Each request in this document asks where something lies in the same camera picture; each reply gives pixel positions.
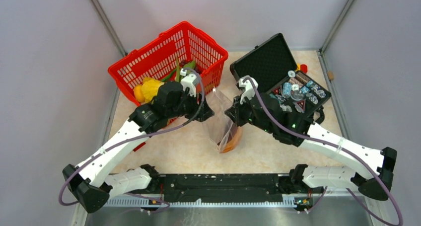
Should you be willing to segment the red plastic shopping basket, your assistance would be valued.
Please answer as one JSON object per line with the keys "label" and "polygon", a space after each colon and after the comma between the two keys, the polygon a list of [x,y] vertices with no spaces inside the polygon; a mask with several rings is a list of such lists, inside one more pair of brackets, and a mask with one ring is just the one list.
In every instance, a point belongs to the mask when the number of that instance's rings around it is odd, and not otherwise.
{"label": "red plastic shopping basket", "polygon": [[182,61],[195,61],[201,72],[205,92],[209,93],[220,84],[224,62],[228,52],[202,30],[187,21],[182,21],[108,68],[121,93],[133,104],[140,106],[135,99],[134,87],[143,79],[152,77],[175,78],[176,64]]}

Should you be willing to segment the black poker chip case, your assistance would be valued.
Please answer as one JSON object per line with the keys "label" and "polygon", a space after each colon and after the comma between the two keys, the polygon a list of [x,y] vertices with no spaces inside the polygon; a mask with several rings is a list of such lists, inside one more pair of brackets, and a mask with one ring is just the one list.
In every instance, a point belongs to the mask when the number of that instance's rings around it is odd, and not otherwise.
{"label": "black poker chip case", "polygon": [[331,93],[313,78],[295,71],[297,63],[282,33],[277,33],[264,43],[234,61],[230,72],[236,80],[249,75],[259,84],[258,91],[279,101],[285,110],[313,117],[321,124],[325,120],[323,105]]}

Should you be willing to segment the yellow toy corn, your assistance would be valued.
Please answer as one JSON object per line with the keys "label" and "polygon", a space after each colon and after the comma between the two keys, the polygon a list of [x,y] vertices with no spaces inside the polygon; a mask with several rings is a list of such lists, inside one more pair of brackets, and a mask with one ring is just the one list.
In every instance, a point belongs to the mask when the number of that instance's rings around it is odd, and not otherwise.
{"label": "yellow toy corn", "polygon": [[152,101],[152,99],[157,95],[159,88],[164,85],[164,82],[151,78],[145,77],[141,85],[141,103],[147,103]]}

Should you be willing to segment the orange toy steak slice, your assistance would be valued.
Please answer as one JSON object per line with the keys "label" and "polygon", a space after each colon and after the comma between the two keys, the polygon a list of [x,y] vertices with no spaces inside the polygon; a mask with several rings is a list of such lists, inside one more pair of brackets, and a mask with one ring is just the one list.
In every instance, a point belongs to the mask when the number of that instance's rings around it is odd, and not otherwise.
{"label": "orange toy steak slice", "polygon": [[220,153],[226,153],[235,149],[241,141],[242,127],[232,126],[218,143]]}

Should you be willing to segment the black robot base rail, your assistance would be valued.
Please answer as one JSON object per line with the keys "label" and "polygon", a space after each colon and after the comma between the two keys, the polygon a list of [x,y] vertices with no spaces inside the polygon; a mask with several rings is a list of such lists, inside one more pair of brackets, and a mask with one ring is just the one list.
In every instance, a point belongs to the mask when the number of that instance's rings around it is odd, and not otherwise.
{"label": "black robot base rail", "polygon": [[322,193],[287,174],[166,174],[154,177],[141,194],[157,194],[166,202],[263,203],[281,202],[291,194]]}

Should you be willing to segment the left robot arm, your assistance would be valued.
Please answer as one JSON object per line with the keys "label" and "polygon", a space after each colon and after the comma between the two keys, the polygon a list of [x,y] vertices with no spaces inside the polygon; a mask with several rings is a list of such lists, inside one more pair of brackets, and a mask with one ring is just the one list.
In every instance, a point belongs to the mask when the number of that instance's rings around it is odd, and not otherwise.
{"label": "left robot arm", "polygon": [[117,133],[86,160],[68,164],[62,170],[65,184],[59,192],[59,203],[68,189],[87,213],[101,209],[109,199],[133,190],[148,193],[159,187],[152,166],[140,166],[126,173],[112,170],[136,147],[153,136],[178,130],[192,121],[203,122],[214,112],[206,102],[204,91],[196,92],[196,81],[183,79],[162,84],[157,95],[138,106]]}

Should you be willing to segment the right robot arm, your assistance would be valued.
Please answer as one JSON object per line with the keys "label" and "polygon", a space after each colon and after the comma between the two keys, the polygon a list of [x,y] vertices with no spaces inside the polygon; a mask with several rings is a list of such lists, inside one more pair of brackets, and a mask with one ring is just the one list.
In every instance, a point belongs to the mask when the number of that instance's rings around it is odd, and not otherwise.
{"label": "right robot arm", "polygon": [[274,98],[262,94],[237,96],[225,114],[237,125],[250,124],[277,141],[320,153],[342,163],[340,167],[299,164],[281,184],[286,193],[320,187],[348,188],[374,200],[390,198],[397,152],[386,147],[371,149],[340,137],[312,117],[289,111]]}

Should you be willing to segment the clear zip top bag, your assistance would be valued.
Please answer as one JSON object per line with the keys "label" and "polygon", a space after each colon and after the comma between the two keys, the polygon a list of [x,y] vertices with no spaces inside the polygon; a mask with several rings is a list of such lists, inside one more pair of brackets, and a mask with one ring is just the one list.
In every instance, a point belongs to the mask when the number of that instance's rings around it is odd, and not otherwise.
{"label": "clear zip top bag", "polygon": [[225,110],[232,106],[232,100],[228,99],[220,90],[213,88],[206,96],[209,107],[214,111],[214,116],[202,123],[205,135],[213,142],[218,150],[218,143],[227,131],[236,126],[233,121],[225,115]]}

